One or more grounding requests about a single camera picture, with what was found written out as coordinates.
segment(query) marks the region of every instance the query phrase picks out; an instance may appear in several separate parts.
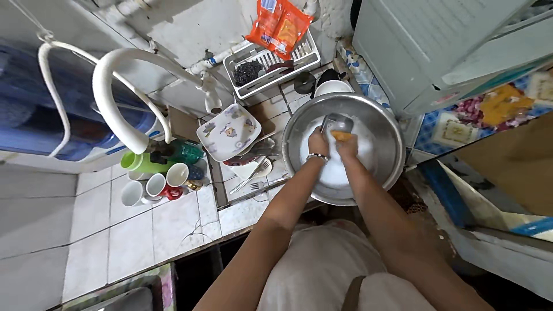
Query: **red mug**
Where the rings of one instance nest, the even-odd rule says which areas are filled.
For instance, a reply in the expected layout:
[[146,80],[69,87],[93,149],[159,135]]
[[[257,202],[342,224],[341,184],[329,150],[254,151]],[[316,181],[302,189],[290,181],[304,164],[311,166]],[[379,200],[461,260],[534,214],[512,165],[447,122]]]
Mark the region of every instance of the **red mug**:
[[150,177],[146,183],[146,192],[151,196],[165,196],[170,201],[176,200],[182,196],[182,188],[167,185],[167,180],[165,180],[165,176],[161,173],[157,173]]
[[182,195],[182,188],[172,187],[165,184],[165,187],[163,187],[163,190],[159,195],[166,196],[169,199],[169,201],[173,201],[180,198],[180,196]]

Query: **white shirt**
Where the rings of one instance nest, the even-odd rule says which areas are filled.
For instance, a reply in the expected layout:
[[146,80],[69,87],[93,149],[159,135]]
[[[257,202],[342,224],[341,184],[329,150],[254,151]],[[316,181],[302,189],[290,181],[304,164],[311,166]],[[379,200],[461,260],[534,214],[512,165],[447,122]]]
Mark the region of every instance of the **white shirt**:
[[410,282],[387,273],[360,229],[344,220],[294,232],[288,250],[267,279],[257,309],[340,310],[357,276],[367,276],[361,284],[358,310],[434,310]]

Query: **fork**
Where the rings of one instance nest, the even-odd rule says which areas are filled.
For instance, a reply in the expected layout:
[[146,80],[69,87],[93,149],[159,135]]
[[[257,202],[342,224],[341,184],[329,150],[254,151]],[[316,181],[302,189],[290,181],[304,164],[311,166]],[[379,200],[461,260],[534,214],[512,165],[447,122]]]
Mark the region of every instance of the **fork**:
[[251,184],[249,186],[249,188],[253,191],[253,190],[259,190],[261,188],[264,188],[265,186],[272,186],[278,182],[282,182],[283,180],[287,180],[287,179],[290,179],[290,176],[286,176],[286,177],[282,177],[282,178],[279,178],[279,179],[275,179],[275,180],[271,180],[270,182],[268,183],[264,183],[264,182],[257,182],[257,183],[254,183],[254,184]]
[[242,189],[246,184],[249,183],[250,180],[252,180],[253,178],[255,178],[255,174],[256,174],[257,172],[261,172],[261,171],[263,171],[264,169],[268,168],[270,164],[271,164],[270,161],[265,161],[265,160],[263,160],[263,161],[259,164],[259,166],[255,169],[255,171],[252,173],[252,176],[251,176],[250,178],[244,180],[243,182],[239,183],[238,186],[236,186],[234,189],[232,189],[232,190],[229,192],[229,194],[233,194],[233,193],[235,193],[236,191]]

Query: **stainless steel basin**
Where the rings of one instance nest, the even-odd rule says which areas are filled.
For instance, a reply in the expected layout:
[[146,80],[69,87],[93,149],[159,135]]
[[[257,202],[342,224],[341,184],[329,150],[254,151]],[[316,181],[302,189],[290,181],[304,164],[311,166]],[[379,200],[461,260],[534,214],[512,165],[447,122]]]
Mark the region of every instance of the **stainless steel basin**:
[[[301,139],[309,123],[331,112],[356,116],[372,132],[377,157],[375,178],[385,190],[389,190],[398,180],[405,163],[405,147],[399,125],[394,116],[376,101],[349,92],[318,96],[294,113],[284,130],[282,144],[288,172],[294,175],[301,167]],[[317,183],[311,196],[332,205],[356,205],[351,188],[337,190]]]

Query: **orange plastic bag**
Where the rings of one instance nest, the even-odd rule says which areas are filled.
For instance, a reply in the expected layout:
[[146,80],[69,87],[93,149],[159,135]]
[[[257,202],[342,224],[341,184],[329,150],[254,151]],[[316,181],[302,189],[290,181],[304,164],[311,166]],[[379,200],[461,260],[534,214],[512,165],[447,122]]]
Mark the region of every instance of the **orange plastic bag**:
[[313,16],[304,14],[288,0],[257,0],[257,20],[246,40],[289,60],[294,45],[312,20]]

